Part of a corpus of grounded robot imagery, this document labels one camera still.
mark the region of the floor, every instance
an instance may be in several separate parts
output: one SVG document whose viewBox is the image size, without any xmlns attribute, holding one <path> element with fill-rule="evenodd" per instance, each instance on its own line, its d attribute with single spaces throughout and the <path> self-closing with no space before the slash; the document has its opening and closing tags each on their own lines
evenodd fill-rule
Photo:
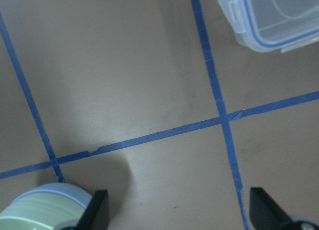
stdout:
<svg viewBox="0 0 319 230">
<path fill-rule="evenodd" d="M 260 186 L 319 223 L 319 43 L 254 52 L 200 0 L 207 68 L 192 1 L 0 0 L 0 211 L 64 180 L 109 190 L 112 230 L 244 229 Z"/>
</svg>

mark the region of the clear plastic container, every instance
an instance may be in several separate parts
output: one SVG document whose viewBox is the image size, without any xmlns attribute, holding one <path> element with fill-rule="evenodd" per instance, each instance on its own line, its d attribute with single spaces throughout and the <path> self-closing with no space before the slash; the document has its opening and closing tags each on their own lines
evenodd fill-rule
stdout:
<svg viewBox="0 0 319 230">
<path fill-rule="evenodd" d="M 239 43 L 286 52 L 319 40 L 319 0 L 218 0 Z"/>
</svg>

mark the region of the green bowl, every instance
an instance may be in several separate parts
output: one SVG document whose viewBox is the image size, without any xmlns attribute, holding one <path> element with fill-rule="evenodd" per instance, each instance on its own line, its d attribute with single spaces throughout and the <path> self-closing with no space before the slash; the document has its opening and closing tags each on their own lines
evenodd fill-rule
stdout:
<svg viewBox="0 0 319 230">
<path fill-rule="evenodd" d="M 78 221 L 84 210 L 67 197 L 34 193 L 18 199 L 0 213 L 0 229 L 52 230 L 61 223 Z"/>
</svg>

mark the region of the plastic container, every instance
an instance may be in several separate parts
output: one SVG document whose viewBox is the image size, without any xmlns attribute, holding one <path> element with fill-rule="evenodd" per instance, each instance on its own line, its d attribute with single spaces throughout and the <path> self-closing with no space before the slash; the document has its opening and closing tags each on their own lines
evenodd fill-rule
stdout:
<svg viewBox="0 0 319 230">
<path fill-rule="evenodd" d="M 35 189 L 32 189 L 19 197 L 17 197 L 15 200 L 13 200 L 13 203 L 17 201 L 20 198 L 23 198 L 24 196 L 27 196 L 29 194 L 34 193 L 54 193 L 59 194 L 62 196 L 65 196 L 82 207 L 86 208 L 92 198 L 92 196 L 83 190 L 82 188 L 79 188 L 72 184 L 65 184 L 65 183 L 51 183 L 51 184 L 45 184 L 42 186 L 39 186 Z"/>
<path fill-rule="evenodd" d="M 52 230 L 77 222 L 85 208 L 58 194 L 33 193 L 17 199 L 0 213 L 1 230 Z"/>
<path fill-rule="evenodd" d="M 238 42 L 286 52 L 319 40 L 319 0 L 218 0 Z"/>
</svg>

